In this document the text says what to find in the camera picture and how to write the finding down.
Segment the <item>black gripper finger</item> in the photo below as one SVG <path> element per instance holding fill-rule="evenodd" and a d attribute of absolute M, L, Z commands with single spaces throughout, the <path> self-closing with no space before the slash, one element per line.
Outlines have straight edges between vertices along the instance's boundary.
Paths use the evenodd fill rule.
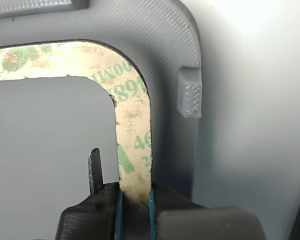
<path fill-rule="evenodd" d="M 118 182 L 103 182 L 100 150 L 88 159 L 90 195 L 66 208 L 60 215 L 56 240 L 121 240 L 123 238 L 123 193 Z"/>
<path fill-rule="evenodd" d="M 165 185 L 152 185 L 149 212 L 153 240 L 266 239 L 252 211 L 239 206 L 207 208 Z"/>

